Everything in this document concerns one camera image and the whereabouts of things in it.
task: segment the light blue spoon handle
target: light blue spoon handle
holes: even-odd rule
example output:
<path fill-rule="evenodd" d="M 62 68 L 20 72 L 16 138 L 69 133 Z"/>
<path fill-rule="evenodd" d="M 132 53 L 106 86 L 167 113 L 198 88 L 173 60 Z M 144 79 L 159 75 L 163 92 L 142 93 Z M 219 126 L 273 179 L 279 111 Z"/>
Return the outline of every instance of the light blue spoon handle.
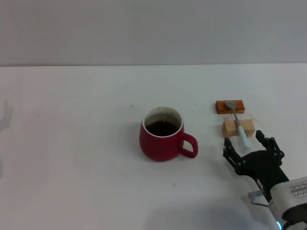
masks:
<path fill-rule="evenodd" d="M 245 146 L 245 148 L 250 149 L 249 139 L 247 138 L 242 126 L 238 126 L 238 130 L 239 130 L 240 137 L 243 140 L 243 145 Z"/>

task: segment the mug handle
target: mug handle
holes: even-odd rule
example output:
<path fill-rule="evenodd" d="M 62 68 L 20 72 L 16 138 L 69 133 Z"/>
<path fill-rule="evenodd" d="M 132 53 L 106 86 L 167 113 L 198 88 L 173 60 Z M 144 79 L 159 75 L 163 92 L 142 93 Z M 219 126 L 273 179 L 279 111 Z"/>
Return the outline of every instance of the mug handle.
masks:
<path fill-rule="evenodd" d="M 181 154 L 184 155 L 185 157 L 188 157 L 188 158 L 195 158 L 198 154 L 198 143 L 197 143 L 197 140 L 195 139 L 195 137 L 187 134 L 187 133 L 184 133 L 183 134 L 183 140 L 187 141 L 188 143 L 190 143 L 193 147 L 193 152 L 192 151 L 189 151 L 187 149 L 184 149 L 182 148 L 182 152 Z"/>

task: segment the coffee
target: coffee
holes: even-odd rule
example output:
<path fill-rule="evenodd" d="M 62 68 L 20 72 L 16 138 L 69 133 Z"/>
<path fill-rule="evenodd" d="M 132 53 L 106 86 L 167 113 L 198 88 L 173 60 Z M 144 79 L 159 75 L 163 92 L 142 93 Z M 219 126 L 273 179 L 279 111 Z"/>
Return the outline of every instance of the coffee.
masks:
<path fill-rule="evenodd" d="M 159 137 L 166 137 L 176 133 L 179 127 L 168 121 L 156 121 L 146 126 L 146 129 L 151 134 Z"/>

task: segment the orange wooden block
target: orange wooden block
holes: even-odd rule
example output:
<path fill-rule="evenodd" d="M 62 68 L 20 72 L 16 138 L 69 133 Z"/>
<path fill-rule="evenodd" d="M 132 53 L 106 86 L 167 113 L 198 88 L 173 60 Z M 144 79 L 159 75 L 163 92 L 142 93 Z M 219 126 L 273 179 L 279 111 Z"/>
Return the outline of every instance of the orange wooden block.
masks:
<path fill-rule="evenodd" d="M 233 114 L 232 110 L 225 105 L 226 101 L 216 101 L 215 108 L 218 114 Z M 245 107 L 242 100 L 235 100 L 236 103 L 236 113 L 243 114 Z"/>

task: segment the metal spoon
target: metal spoon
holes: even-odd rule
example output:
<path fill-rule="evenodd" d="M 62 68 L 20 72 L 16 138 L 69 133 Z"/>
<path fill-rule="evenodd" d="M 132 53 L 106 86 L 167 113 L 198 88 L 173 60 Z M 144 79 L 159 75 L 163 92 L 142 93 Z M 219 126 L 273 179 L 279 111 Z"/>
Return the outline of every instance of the metal spoon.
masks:
<path fill-rule="evenodd" d="M 250 148 L 249 139 L 247 138 L 247 136 L 246 136 L 246 134 L 244 132 L 244 129 L 242 128 L 242 126 L 241 126 L 241 124 L 239 122 L 239 119 L 236 116 L 236 111 L 235 111 L 236 103 L 234 101 L 226 101 L 225 105 L 232 109 L 232 111 L 234 113 L 234 116 L 235 116 L 235 119 L 236 119 L 236 126 L 238 127 L 239 135 L 240 135 L 240 137 L 243 140 L 243 144 L 244 144 L 245 148 L 249 149 Z"/>

